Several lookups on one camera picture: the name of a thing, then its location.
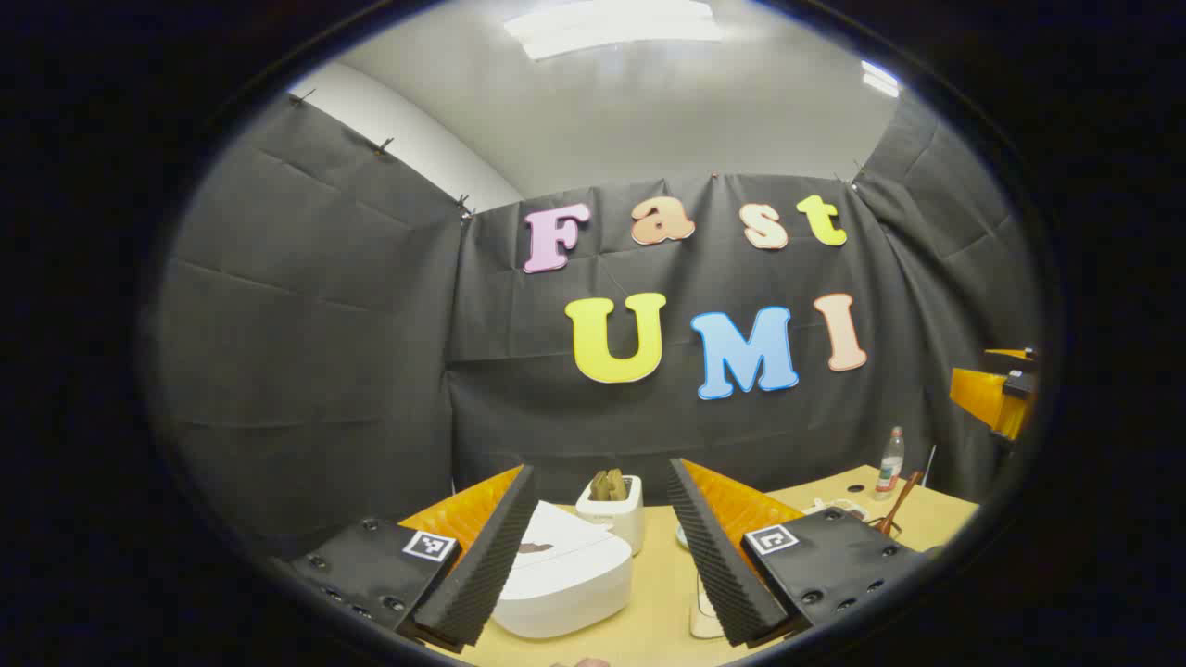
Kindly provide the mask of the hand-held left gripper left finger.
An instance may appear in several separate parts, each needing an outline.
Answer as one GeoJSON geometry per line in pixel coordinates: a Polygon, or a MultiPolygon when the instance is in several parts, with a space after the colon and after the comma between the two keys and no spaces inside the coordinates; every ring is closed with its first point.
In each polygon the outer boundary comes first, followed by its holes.
{"type": "Polygon", "coordinates": [[[388,466],[314,491],[315,525],[278,536],[278,559],[334,615],[385,641],[461,653],[480,639],[538,502],[519,464],[453,491],[388,466]]]}

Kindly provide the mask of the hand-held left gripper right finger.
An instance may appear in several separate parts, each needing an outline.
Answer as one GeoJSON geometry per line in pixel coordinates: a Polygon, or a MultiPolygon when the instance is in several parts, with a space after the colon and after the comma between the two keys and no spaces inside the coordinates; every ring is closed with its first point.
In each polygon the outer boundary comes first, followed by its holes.
{"type": "Polygon", "coordinates": [[[830,624],[927,561],[852,512],[797,512],[694,460],[670,468],[668,498],[733,646],[830,624]]]}

